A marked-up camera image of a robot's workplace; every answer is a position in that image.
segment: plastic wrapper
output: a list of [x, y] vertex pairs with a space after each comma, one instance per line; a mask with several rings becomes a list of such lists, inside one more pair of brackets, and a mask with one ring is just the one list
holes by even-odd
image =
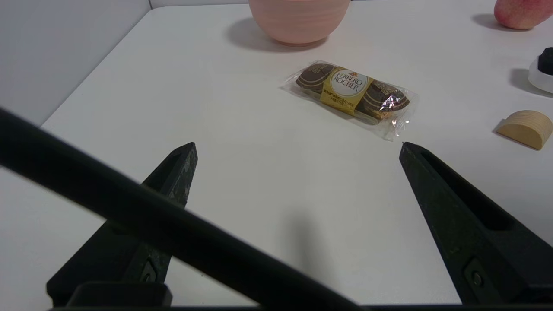
[[283, 89], [346, 113], [389, 141], [400, 135], [418, 103], [408, 89], [321, 60], [288, 77]]

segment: red apple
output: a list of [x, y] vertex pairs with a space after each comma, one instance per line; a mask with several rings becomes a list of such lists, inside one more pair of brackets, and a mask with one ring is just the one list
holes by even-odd
[[493, 14], [503, 26], [531, 29], [553, 15], [553, 0], [497, 0]]

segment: ceramic bowl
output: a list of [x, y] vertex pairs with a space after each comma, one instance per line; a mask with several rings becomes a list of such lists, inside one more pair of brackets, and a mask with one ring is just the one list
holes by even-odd
[[249, 0], [255, 22], [276, 41], [313, 44], [338, 27], [349, 0]]

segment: white table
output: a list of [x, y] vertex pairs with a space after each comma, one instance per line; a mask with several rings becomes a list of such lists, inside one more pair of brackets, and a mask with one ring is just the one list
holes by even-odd
[[[492, 133], [518, 110], [553, 117], [553, 99], [524, 77], [553, 19], [500, 30], [493, 5], [354, 2], [304, 50], [264, 37], [247, 5], [155, 9], [43, 129], [137, 182], [194, 141], [189, 210], [356, 302], [459, 303], [398, 161], [402, 141], [553, 243], [553, 143], [537, 152]], [[402, 137], [384, 141], [279, 89], [315, 59], [419, 93]], [[3, 308], [47, 309], [45, 282], [102, 220], [5, 170], [0, 189]], [[166, 282], [173, 305], [251, 303], [177, 261]]]

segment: wooden block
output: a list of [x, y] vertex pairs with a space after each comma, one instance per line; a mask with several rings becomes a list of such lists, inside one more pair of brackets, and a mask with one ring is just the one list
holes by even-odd
[[503, 120], [496, 132], [531, 148], [541, 150], [553, 132], [553, 123], [541, 112], [522, 110]]

